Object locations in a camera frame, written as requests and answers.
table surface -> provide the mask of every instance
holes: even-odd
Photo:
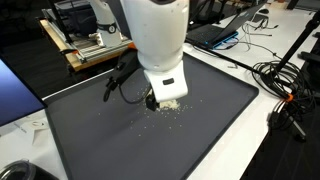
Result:
[[[304,30],[305,24],[312,18],[312,15],[302,10],[285,11],[271,8],[269,10],[269,27],[274,25],[279,25],[279,27],[261,31],[261,33],[272,34],[272,37],[251,36],[251,41],[270,48],[277,52],[279,56],[283,56]],[[220,26],[226,26],[230,21],[231,18],[225,19],[221,21]],[[239,30],[239,37],[242,37],[243,34],[242,30]],[[316,38],[310,36],[297,52],[311,51],[315,43]],[[274,60],[272,54],[262,48],[252,46],[250,51],[247,52],[246,50],[247,46],[245,44],[238,44],[230,50],[219,52],[250,66],[257,62]],[[241,67],[238,69],[228,68],[233,64],[199,52],[190,44],[184,44],[184,51],[258,87],[251,73]],[[296,54],[290,62],[301,67],[304,61],[298,59]],[[260,93],[256,99],[230,126],[188,179],[239,179],[266,136],[268,132],[268,113],[272,111],[278,101],[277,98],[260,88]],[[26,118],[46,120],[44,111]],[[12,124],[0,128],[0,134],[2,134],[0,137],[0,168],[16,160],[29,159],[32,163],[39,165],[59,179],[67,179],[50,131],[47,141],[34,146],[24,141],[17,135],[16,131]]]
[[[47,20],[40,20],[41,26],[45,29],[45,31],[48,33],[50,38],[53,40],[53,42],[57,45],[59,50],[69,49],[66,43],[59,37],[59,35],[51,28],[49,25],[49,22]],[[77,72],[82,69],[89,68],[91,66],[94,66],[96,64],[102,63],[104,61],[107,61],[109,59],[112,59],[114,57],[119,56],[122,53],[122,51],[113,53],[112,55],[104,56],[101,58],[98,58],[94,61],[88,61],[86,63],[81,63],[80,60],[77,58],[76,55],[69,53],[66,54],[66,59],[69,62],[69,64],[72,66],[72,68]]]

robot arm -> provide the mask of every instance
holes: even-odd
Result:
[[[189,0],[109,0],[108,4],[116,16],[124,16],[127,21],[118,19],[130,31],[129,37],[137,47],[138,61],[152,86],[155,101],[187,95],[182,45],[187,32]]]
[[[88,0],[97,18],[97,42],[101,47],[121,44],[120,32],[109,5],[101,0]]]

gray mat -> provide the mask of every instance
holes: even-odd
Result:
[[[257,96],[258,89],[184,55],[189,88],[177,110],[128,105],[114,91],[102,101],[107,77],[50,99],[46,110],[69,179],[185,179]],[[123,86],[137,99],[142,71]]]

